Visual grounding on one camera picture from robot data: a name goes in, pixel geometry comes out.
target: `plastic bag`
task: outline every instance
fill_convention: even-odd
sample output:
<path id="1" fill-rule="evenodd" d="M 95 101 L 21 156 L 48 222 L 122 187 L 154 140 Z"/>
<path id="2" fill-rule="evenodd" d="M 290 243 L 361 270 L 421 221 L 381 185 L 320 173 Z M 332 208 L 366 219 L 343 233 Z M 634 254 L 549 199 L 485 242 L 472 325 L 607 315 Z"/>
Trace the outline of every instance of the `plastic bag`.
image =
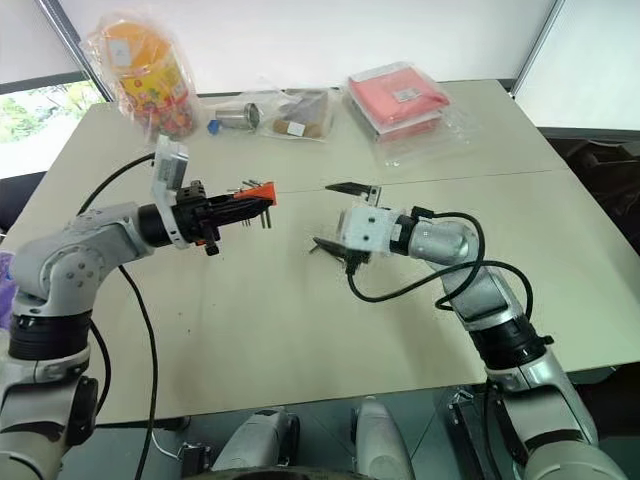
<path id="1" fill-rule="evenodd" d="M 0 252 L 0 329 L 9 329 L 11 324 L 11 311 L 13 298 L 16 296 L 18 286 L 13 281 L 9 272 L 13 255 Z"/>
<path id="2" fill-rule="evenodd" d="M 233 130 L 235 123 L 240 130 L 268 137 L 324 140 L 331 130 L 338 97 L 339 92 L 333 89 L 244 92 L 208 108 L 210 119 L 219 120 L 223 130 L 225 125 Z M 249 105 L 255 105 L 259 111 L 255 128 L 250 127 L 248 114 L 245 122 L 236 122 L 234 118 L 236 113 L 241 117 L 243 111 L 250 112 Z"/>
<path id="3" fill-rule="evenodd" d="M 81 46 L 120 111 L 142 125 L 147 138 L 165 134 L 176 140 L 196 128 L 198 100 L 185 57 L 152 20 L 106 15 Z"/>
<path id="4" fill-rule="evenodd" d="M 406 62 L 352 75 L 346 90 L 347 108 L 387 166 L 458 151 L 479 129 L 442 86 Z"/>

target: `blue object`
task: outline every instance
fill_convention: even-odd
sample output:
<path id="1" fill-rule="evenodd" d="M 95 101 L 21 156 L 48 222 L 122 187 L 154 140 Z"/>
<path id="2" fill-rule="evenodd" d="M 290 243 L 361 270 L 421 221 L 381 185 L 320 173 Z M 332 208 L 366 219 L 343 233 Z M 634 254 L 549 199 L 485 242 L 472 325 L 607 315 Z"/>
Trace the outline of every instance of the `blue object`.
<path id="1" fill-rule="evenodd" d="M 0 328 L 7 330 L 11 324 L 13 297 L 18 291 L 18 286 L 9 272 L 11 260 L 13 260 L 13 255 L 0 252 Z"/>
<path id="2" fill-rule="evenodd" d="M 209 125 L 207 125 L 207 130 L 209 130 L 209 133 L 211 135 L 215 135 L 216 133 L 218 133 L 218 130 L 220 130 L 220 122 L 218 122 L 217 120 L 211 120 L 209 122 Z"/>

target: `orange packaging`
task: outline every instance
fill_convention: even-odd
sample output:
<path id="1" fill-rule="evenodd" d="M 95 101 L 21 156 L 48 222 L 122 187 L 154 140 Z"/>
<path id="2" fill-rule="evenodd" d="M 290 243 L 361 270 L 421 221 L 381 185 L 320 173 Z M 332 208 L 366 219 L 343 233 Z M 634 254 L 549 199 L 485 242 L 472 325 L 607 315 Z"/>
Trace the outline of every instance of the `orange packaging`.
<path id="1" fill-rule="evenodd" d="M 148 135 L 179 139 L 196 125 L 194 96 L 172 43 L 161 32 L 134 20 L 103 26 L 88 43 L 99 55 L 123 113 Z"/>

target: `table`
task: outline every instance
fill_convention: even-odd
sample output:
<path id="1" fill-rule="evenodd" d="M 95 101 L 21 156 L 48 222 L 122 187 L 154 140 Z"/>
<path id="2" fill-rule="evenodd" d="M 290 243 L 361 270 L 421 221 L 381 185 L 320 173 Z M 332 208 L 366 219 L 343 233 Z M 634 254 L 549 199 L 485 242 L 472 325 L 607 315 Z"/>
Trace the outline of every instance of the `table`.
<path id="1" fill-rule="evenodd" d="M 497 83 L 447 88 L 482 119 L 483 138 L 466 155 L 429 159 L 413 170 L 376 166 L 347 115 L 339 116 L 341 127 L 326 144 L 189 139 L 187 179 L 202 179 L 210 195 L 247 177 L 273 179 L 279 204 L 272 230 L 223 228 L 217 257 L 166 247 L 131 264 L 156 329 L 159 417 L 484 380 L 462 326 L 433 308 L 440 285 L 366 304 L 349 292 L 335 259 L 308 254 L 311 236 L 330 235 L 352 201 L 321 187 L 347 179 L 383 184 L 381 205 L 476 215 L 487 234 L 487 257 L 520 267 L 532 281 L 533 322 L 540 334 L 555 337 L 566 369 L 640 359 L 635 252 Z M 508 132 L 504 145 L 497 128 Z M 12 250 L 59 229 L 95 185 L 144 151 L 143 138 L 112 106 L 92 108 L 2 247 Z M 148 203 L 150 173 L 147 166 L 130 171 L 97 204 Z M 45 208 L 53 202 L 55 211 Z M 375 294 L 427 272 L 415 260 L 377 258 L 356 281 Z M 100 290 L 94 320 L 114 368 L 98 421 L 145 418 L 147 336 L 117 273 Z M 98 357 L 94 348 L 90 373 L 101 378 Z"/>

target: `metal cup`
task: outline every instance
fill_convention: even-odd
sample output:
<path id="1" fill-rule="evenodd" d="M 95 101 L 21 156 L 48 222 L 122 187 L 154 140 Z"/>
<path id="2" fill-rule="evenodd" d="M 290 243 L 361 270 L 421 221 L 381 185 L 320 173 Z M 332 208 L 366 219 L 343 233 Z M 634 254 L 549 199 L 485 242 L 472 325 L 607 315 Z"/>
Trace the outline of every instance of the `metal cup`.
<path id="1" fill-rule="evenodd" d="M 260 110 L 255 103 L 247 103 L 241 109 L 217 110 L 216 120 L 226 128 L 255 130 L 260 123 Z"/>

